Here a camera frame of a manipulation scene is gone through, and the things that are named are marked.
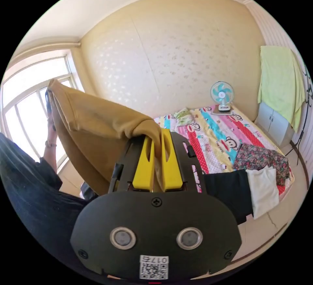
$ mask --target label sticker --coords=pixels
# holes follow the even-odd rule
[[[140,256],[141,279],[168,279],[169,278],[169,258],[157,256]]]

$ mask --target person's hand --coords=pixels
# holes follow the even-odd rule
[[[53,129],[54,122],[52,113],[48,114],[48,141],[52,144],[56,144],[56,138],[58,137],[58,134]]]

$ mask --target crack in floor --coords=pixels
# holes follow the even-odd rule
[[[272,220],[272,218],[271,218],[271,216],[270,216],[270,214],[268,212],[267,212],[267,215],[268,215],[270,221],[272,222],[272,224],[274,225],[274,227],[278,230],[276,224],[273,222],[273,220]]]

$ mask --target white cabinet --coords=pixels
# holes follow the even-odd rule
[[[264,102],[259,105],[259,114],[255,123],[280,148],[288,145],[294,134],[289,122]]]

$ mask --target fan base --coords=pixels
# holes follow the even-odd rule
[[[229,112],[231,110],[231,107],[229,105],[219,105],[218,111],[219,112]]]

